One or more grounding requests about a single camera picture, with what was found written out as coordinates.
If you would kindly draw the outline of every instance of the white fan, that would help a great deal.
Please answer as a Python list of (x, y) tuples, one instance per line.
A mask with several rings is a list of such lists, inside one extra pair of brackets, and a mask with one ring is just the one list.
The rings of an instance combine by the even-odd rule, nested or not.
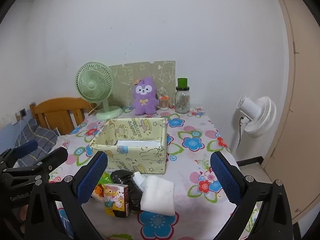
[(250, 137), (257, 138), (270, 129), (276, 118), (277, 108), (269, 97), (258, 98), (253, 102), (243, 96), (237, 104), (237, 108), (246, 116), (241, 121)]

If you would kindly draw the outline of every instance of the plush toy face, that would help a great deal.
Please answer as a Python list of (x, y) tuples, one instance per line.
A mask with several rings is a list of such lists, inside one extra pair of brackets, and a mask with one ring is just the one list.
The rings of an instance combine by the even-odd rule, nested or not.
[(141, 79), (133, 89), (134, 98), (155, 98), (156, 87), (153, 83), (153, 79), (150, 77)]

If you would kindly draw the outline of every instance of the beige door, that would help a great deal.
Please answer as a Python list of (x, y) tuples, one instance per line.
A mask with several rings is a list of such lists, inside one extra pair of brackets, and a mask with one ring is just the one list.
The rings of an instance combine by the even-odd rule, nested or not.
[(292, 100), (284, 130), (264, 169), (283, 181), (293, 222), (320, 195), (320, 27), (302, 0), (283, 0), (295, 57)]

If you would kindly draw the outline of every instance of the floor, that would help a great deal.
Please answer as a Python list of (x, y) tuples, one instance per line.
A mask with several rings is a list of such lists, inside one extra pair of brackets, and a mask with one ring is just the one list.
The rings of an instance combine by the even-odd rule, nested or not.
[[(241, 166), (240, 171), (244, 176), (251, 175), (256, 181), (272, 183), (266, 172), (261, 168), (259, 163), (252, 163)], [(257, 207), (260, 209), (262, 202), (257, 202)]]

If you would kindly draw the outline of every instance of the screw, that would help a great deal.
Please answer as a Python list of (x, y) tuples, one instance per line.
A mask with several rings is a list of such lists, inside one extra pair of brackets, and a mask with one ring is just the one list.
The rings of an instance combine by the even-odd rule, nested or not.
[(70, 181), (72, 181), (72, 179), (73, 179), (73, 177), (72, 176), (66, 176), (65, 178), (64, 178), (64, 181), (65, 182), (70, 182)]
[(254, 178), (252, 176), (245, 176), (245, 180), (247, 182), (253, 182), (254, 181)]
[(40, 180), (40, 179), (38, 179), (38, 180), (36, 181), (36, 185), (37, 185), (37, 186), (39, 186), (41, 183), (42, 183), (42, 180)]
[(276, 180), (276, 184), (277, 184), (278, 186), (282, 186), (282, 185), (283, 185), (282, 181), (279, 180), (279, 179)]

